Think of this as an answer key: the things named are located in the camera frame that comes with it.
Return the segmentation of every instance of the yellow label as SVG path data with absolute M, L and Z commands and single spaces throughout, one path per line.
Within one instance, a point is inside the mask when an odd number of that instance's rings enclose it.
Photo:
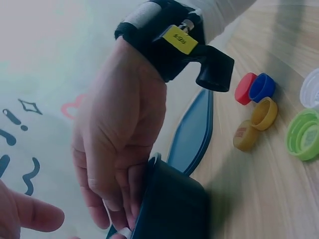
M 198 44 L 195 39 L 193 39 L 191 36 L 189 36 L 187 33 L 179 29 L 175 25 L 173 25 L 164 34 L 163 38 L 186 55 L 189 55 Z

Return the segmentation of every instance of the wooden table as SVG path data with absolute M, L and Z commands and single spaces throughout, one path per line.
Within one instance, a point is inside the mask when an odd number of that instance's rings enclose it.
M 257 2 L 226 51 L 236 61 L 231 90 L 214 96 L 212 141 L 192 175 L 211 193 L 211 238 L 318 239 L 319 160 L 290 156 L 284 138 L 303 109 L 303 80 L 319 67 L 319 0 Z M 254 104 L 240 105 L 234 91 L 248 72 L 266 72 L 278 83 L 279 115 L 254 149 L 243 153 L 232 139 Z

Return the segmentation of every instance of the white bottle cap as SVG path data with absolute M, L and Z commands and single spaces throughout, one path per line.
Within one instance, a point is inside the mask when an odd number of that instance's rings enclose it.
M 319 110 L 319 68 L 305 78 L 300 90 L 300 101 L 306 108 Z

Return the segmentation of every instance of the drawing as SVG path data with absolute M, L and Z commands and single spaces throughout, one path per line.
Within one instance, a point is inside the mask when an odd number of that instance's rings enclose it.
M 20 99 L 18 99 L 18 101 L 22 104 L 24 111 L 34 112 L 34 113 L 37 113 L 39 115 L 43 115 L 42 112 L 39 110 L 38 106 L 36 106 L 36 103 L 30 103 L 30 102 L 23 101 Z
M 6 143 L 9 146 L 14 146 L 16 144 L 16 138 L 12 134 L 0 129 L 0 135 L 6 139 Z
M 8 155 L 5 154 L 4 156 L 0 158 L 0 178 L 2 177 L 9 163 L 10 163 L 10 157 Z
M 40 163 L 36 158 L 32 158 L 33 164 L 34 164 L 34 169 L 32 172 L 24 174 L 22 176 L 22 179 L 24 181 L 24 183 L 27 186 L 27 191 L 25 192 L 26 195 L 31 196 L 33 194 L 34 191 L 34 187 L 33 184 L 31 182 L 31 179 L 34 178 L 40 171 Z
M 4 115 L 7 116 L 8 119 L 9 119 L 12 123 L 14 123 L 15 125 L 20 125 L 20 124 L 21 124 L 21 121 L 20 121 L 17 117 L 15 117 L 14 114 L 13 114 L 10 110 L 4 109 L 2 112 L 3 112 Z M 21 125 L 20 128 L 21 128 L 23 131 L 27 131 L 27 130 L 28 130 L 28 127 L 25 126 L 25 125 Z
M 81 105 L 81 103 L 85 97 L 86 97 L 86 95 L 79 95 L 75 99 L 74 102 L 64 104 L 61 107 L 61 112 L 64 114 L 64 116 L 68 117 L 71 120 L 75 119 L 75 117 L 68 112 L 68 109 L 69 108 L 75 108 L 75 109 L 79 108 L 79 106 Z

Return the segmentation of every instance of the black plastic cup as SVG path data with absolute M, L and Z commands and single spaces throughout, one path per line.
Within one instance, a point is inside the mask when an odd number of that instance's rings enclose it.
M 132 239 L 208 238 L 209 197 L 201 184 L 160 154 L 148 163 L 147 183 Z

